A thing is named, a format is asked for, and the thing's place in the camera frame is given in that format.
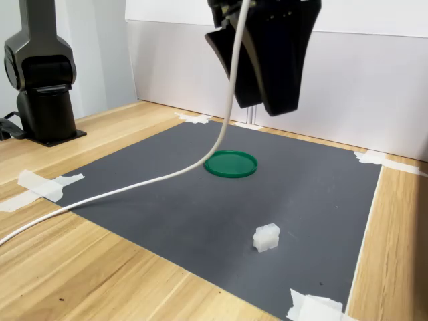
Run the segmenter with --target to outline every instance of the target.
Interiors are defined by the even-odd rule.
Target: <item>white tape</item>
[[[290,289],[293,306],[288,310],[291,321],[356,321],[342,313],[343,305],[329,298],[303,295]]]
[[[248,128],[248,129],[252,129],[252,130],[260,130],[260,129],[264,128],[262,126],[252,125],[252,124],[244,124],[242,122],[236,122],[235,125],[238,127]]]
[[[41,196],[33,191],[26,191],[0,203],[0,212],[14,212],[21,207],[31,204]]]
[[[24,169],[19,174],[18,185],[53,202],[58,201],[62,197],[62,185],[34,174],[27,169]]]
[[[428,177],[428,174],[421,171],[419,167],[389,160],[386,158],[387,155],[383,152],[368,150],[365,154],[361,152],[354,152],[354,154],[356,158],[360,160],[360,163],[382,164],[383,166],[388,167],[390,169],[398,169],[399,171]]]
[[[14,212],[17,209],[20,209],[26,205],[31,204],[32,202],[36,201],[37,199],[39,199],[43,196],[44,197],[50,196],[53,199],[57,199],[59,194],[54,193],[52,195],[51,193],[48,193],[48,195],[45,196],[45,195],[40,195],[40,194],[36,193],[35,191],[39,191],[40,193],[45,193],[45,192],[49,192],[49,191],[56,192],[58,190],[58,185],[61,186],[61,189],[62,189],[62,187],[67,186],[69,184],[72,184],[76,181],[79,181],[80,179],[83,179],[84,177],[85,176],[83,176],[82,174],[78,174],[78,175],[74,175],[74,176],[70,176],[70,177],[59,176],[59,177],[53,179],[52,181],[49,181],[48,179],[45,179],[41,176],[38,176],[38,175],[36,175],[30,171],[24,170],[19,175],[18,183],[21,181],[21,183],[23,183],[24,185],[29,184],[29,186],[30,185],[33,186],[33,184],[35,184],[36,181],[42,182],[42,185],[44,185],[44,183],[47,183],[46,181],[48,181],[48,182],[52,182],[53,184],[48,183],[47,185],[44,185],[43,188],[36,186],[34,188],[34,190],[23,192],[21,194],[18,194],[16,196],[0,203],[0,212],[9,212],[9,213]]]
[[[208,124],[211,116],[208,115],[199,115],[199,116],[189,116],[175,112],[174,114],[178,115],[180,119],[186,120],[185,122],[191,122],[192,124]]]

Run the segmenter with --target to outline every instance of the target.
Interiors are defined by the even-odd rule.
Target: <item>wooden table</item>
[[[56,147],[28,140],[0,142],[0,201],[25,190],[17,184],[23,169],[53,179],[182,123],[174,112],[197,115],[139,102],[77,120],[88,135]],[[279,130],[262,131],[366,151]],[[57,208],[38,199],[14,213],[0,213],[0,237]],[[428,320],[428,178],[383,168],[369,221],[349,314],[358,320]],[[275,320],[69,212],[0,247],[0,320],[71,319]]]

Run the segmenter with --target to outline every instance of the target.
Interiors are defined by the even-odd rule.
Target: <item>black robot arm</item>
[[[208,0],[214,25],[205,38],[230,72],[240,0]],[[296,110],[306,48],[321,0],[253,0],[235,88],[241,108],[264,103],[270,116]]]
[[[25,137],[55,146],[85,135],[74,123],[68,91],[76,66],[72,49],[56,33],[55,0],[19,0],[19,7],[22,30],[5,42],[5,68],[20,91],[17,107]],[[10,131],[11,124],[3,120],[1,128]]]

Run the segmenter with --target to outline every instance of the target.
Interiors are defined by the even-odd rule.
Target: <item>white panel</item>
[[[126,36],[126,0],[93,0],[100,44],[107,107],[136,101],[134,75]]]
[[[256,124],[428,161],[428,39],[313,33],[296,112]]]
[[[427,0],[322,0],[316,31],[428,37]]]
[[[214,25],[207,0],[126,0],[126,20]]]
[[[107,110],[94,4],[88,0],[65,1],[72,39],[70,45],[77,69],[76,84],[82,99],[82,116],[87,116]]]
[[[427,12],[427,0],[322,0],[315,30],[428,37]],[[126,0],[126,19],[213,25],[207,0]]]
[[[0,118],[6,116],[11,111],[17,110],[16,97],[18,91],[13,89],[7,79],[3,65],[3,46],[6,40],[21,30],[21,16],[19,14],[19,3],[17,0],[1,0],[0,3]]]
[[[130,53],[138,97],[224,117],[228,79],[205,41],[212,27],[130,21]],[[246,122],[235,101],[232,120]]]

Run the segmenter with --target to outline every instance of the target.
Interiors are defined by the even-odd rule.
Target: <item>white block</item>
[[[267,249],[273,249],[278,246],[280,233],[280,228],[274,223],[258,227],[255,229],[255,234],[253,236],[253,246],[257,248],[259,253],[264,252]]]

